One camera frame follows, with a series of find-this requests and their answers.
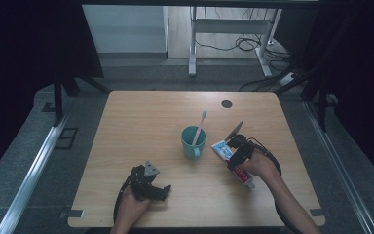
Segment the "wooden table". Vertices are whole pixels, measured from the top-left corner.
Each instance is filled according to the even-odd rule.
[[[221,105],[233,103],[231,108]],[[183,156],[181,131],[198,125],[207,134],[201,160]],[[241,185],[211,145],[243,120],[240,133],[255,137],[277,157],[282,176],[309,212],[320,209],[281,105],[273,93],[114,91],[93,141],[70,217],[72,227],[110,227],[118,192],[132,167],[147,160],[161,173],[153,185],[171,185],[164,202],[154,202],[136,227],[283,226],[266,184],[254,177],[252,191]],[[313,217],[324,225],[324,216]]]

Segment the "metal stand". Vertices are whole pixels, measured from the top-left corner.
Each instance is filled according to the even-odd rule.
[[[262,66],[266,77],[271,77],[269,65],[264,58],[266,46],[269,42],[270,34],[275,25],[278,9],[274,9],[269,20],[255,19],[197,19],[197,7],[193,7],[191,18],[191,45],[189,57],[189,75],[196,75],[196,33],[231,33],[231,34],[261,34],[262,42],[260,48],[256,48],[255,53]]]

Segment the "hand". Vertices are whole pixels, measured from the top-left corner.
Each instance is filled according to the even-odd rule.
[[[251,158],[238,165],[238,168],[240,170],[246,170],[252,175],[259,176],[265,182],[266,179],[280,175],[272,160],[258,149],[254,149]]]
[[[136,200],[132,189],[127,187],[118,208],[117,219],[110,233],[128,233],[130,228],[141,218],[145,211],[147,211],[151,202],[152,200],[150,199],[144,201]]]

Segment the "aluminum rail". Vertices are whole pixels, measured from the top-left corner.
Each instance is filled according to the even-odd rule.
[[[17,224],[22,216],[23,211],[26,208],[26,205],[29,202],[38,180],[44,171],[45,165],[48,159],[53,152],[56,142],[65,126],[65,123],[71,112],[71,108],[75,101],[74,97],[70,97],[65,104],[65,113],[62,116],[57,127],[51,127],[47,138],[44,140],[44,143],[41,146],[38,154],[35,157],[28,173],[26,174],[25,179],[20,186],[17,195],[15,196],[11,206],[8,208],[4,218],[0,224],[0,233],[10,234],[15,231]]]
[[[360,225],[363,228],[363,231],[368,234],[374,234],[374,221],[370,212],[368,211],[366,204],[361,198],[359,192],[357,192],[354,183],[352,182],[348,172],[343,165],[339,154],[336,149],[333,147],[332,142],[330,141],[329,136],[325,133],[317,121],[316,112],[311,103],[304,102],[305,108],[307,109],[312,125],[314,126],[315,132],[318,134],[321,144],[323,145],[326,155],[332,165],[336,175],[339,177],[339,180],[342,184],[342,187],[345,190],[345,193],[351,202],[351,205],[356,213],[357,219],[360,222]]]

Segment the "black curtain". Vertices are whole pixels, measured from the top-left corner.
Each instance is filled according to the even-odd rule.
[[[0,1],[0,158],[33,106],[35,93],[74,77],[103,77],[81,5]]]
[[[335,113],[374,165],[374,1],[366,1],[329,69]]]

